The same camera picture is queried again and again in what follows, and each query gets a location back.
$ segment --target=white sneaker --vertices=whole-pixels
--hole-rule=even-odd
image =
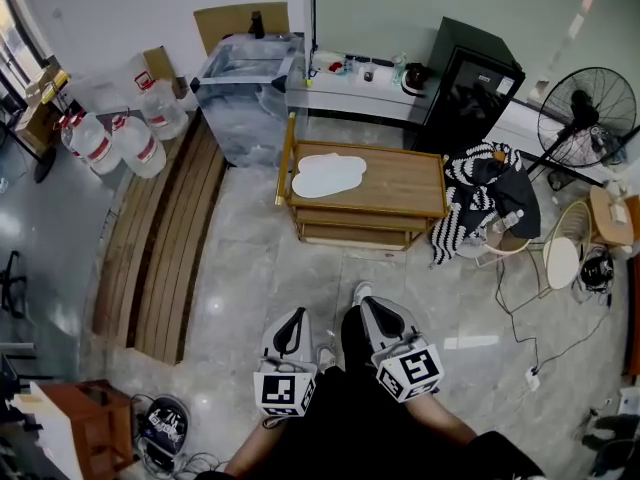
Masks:
[[[321,345],[318,348],[318,370],[320,373],[324,373],[332,366],[336,365],[336,355],[333,349],[328,345]]]
[[[369,281],[362,281],[353,291],[353,306],[359,306],[362,299],[373,295],[373,285]]]

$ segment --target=black mini fridge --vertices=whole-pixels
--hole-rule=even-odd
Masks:
[[[427,67],[440,85],[413,149],[441,155],[480,143],[525,78],[502,39],[450,18]]]

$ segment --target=wooden cart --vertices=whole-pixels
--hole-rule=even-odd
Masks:
[[[300,141],[296,116],[289,115],[276,204],[287,204],[304,242],[405,250],[446,216],[439,155],[356,144]],[[337,153],[367,163],[360,186],[315,199],[293,192],[298,162],[307,156]]]

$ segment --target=bottle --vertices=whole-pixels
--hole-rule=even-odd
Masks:
[[[71,116],[62,116],[58,120],[58,127],[60,128],[60,140],[65,145],[65,147],[71,151],[71,154],[80,160],[83,163],[86,163],[82,155],[78,153],[73,146],[71,145],[71,141],[73,140],[73,127],[71,126]]]
[[[71,147],[84,157],[97,174],[107,174],[118,167],[122,157],[113,147],[111,134],[93,112],[74,116],[71,126]]]
[[[504,233],[507,229],[515,226],[523,215],[524,211],[521,209],[515,212],[510,212],[504,217],[504,219],[494,222],[491,229],[497,234]]]
[[[158,140],[171,140],[184,132],[189,117],[178,104],[171,82],[154,80],[146,71],[135,80],[142,91],[139,96],[140,111],[151,133]]]
[[[393,75],[391,76],[391,83],[393,85],[402,84],[402,76],[407,66],[407,54],[402,52],[401,55],[396,55],[391,59],[393,61]]]
[[[147,125],[135,116],[116,116],[112,122],[113,143],[131,170],[141,178],[153,178],[166,165],[162,144]]]

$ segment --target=black and white marker cube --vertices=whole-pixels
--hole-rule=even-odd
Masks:
[[[267,416],[304,416],[315,391],[311,373],[253,374],[256,405]]]
[[[433,391],[442,377],[444,370],[435,345],[383,360],[376,375],[398,402]]]

